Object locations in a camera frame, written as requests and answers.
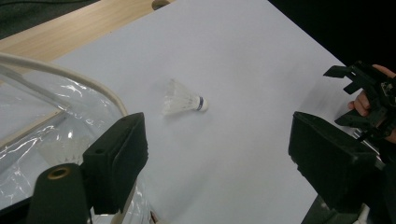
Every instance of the cable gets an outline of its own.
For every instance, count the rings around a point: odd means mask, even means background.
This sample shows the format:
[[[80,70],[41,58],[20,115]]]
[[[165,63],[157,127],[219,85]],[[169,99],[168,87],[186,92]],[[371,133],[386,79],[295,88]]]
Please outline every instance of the cable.
[[[15,1],[15,2],[7,2],[7,3],[0,3],[0,7],[9,6],[9,5],[17,5],[17,4],[49,4],[49,5],[62,5],[62,4],[73,4],[73,3],[82,3],[82,2],[89,2],[91,0],[76,0],[76,1],[57,1],[57,2],[50,2],[50,1]]]
[[[359,215],[358,220],[356,220],[353,224],[367,224],[367,217],[369,216],[369,213],[370,207],[364,203],[361,206],[361,214]]]
[[[122,100],[111,89],[102,85],[98,81],[95,81],[88,77],[84,77],[82,74],[79,74],[75,71],[61,67],[53,63],[44,63],[38,60],[28,59],[2,52],[0,52],[0,63],[17,65],[20,67],[34,69],[41,72],[52,73],[60,77],[66,77],[75,80],[76,82],[81,83],[84,86],[87,86],[91,89],[94,89],[102,93],[111,102],[113,102],[113,104],[119,109],[123,117],[128,115],[128,112],[124,104],[122,103]]]

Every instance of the white sheet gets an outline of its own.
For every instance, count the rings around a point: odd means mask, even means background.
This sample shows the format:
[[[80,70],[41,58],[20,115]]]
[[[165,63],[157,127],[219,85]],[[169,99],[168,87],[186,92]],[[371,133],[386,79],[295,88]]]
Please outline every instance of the white sheet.
[[[55,63],[116,92],[146,116],[144,169],[153,209],[170,223],[301,223],[316,193],[288,155],[295,110],[346,110],[341,64],[262,0],[177,0]],[[161,115],[175,78],[205,113]]]

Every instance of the shuttlecock cork base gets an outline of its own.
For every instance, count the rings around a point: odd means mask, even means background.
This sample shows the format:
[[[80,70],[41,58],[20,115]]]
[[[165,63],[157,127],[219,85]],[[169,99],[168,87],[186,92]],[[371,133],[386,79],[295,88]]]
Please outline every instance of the shuttlecock cork base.
[[[209,108],[208,101],[186,87],[171,79],[168,91],[165,94],[163,102],[163,114],[175,114],[186,110],[206,111]]]

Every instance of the table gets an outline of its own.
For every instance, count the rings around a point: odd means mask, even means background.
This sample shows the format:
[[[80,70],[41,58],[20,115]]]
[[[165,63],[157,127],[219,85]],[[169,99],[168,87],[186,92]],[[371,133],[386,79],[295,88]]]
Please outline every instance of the table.
[[[178,0],[54,63],[145,113],[141,177],[170,223],[301,222],[316,193],[288,155],[292,114],[347,110],[345,82],[322,77],[340,62],[262,0]],[[208,111],[164,117],[171,77]]]
[[[0,51],[50,62],[153,12],[151,3],[148,0],[98,1],[0,40]]]

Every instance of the white cable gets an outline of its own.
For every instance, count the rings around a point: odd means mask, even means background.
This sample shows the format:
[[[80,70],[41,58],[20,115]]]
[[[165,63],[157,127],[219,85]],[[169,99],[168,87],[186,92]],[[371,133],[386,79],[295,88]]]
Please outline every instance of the white cable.
[[[98,81],[95,81],[88,77],[84,77],[82,74],[79,74],[75,71],[61,67],[57,64],[44,63],[38,60],[28,59],[3,52],[0,52],[0,63],[17,65],[20,67],[52,73],[60,77],[66,77],[75,80],[76,82],[81,83],[82,85],[85,85],[91,89],[99,91],[105,97],[107,97],[111,102],[114,103],[114,105],[120,110],[121,114],[124,117],[128,115],[128,112],[124,104],[122,103],[121,99],[111,89],[102,85]]]
[[[367,217],[369,216],[369,213],[370,207],[364,203],[361,207],[361,214],[359,215],[358,220],[356,220],[353,224],[367,224]]]

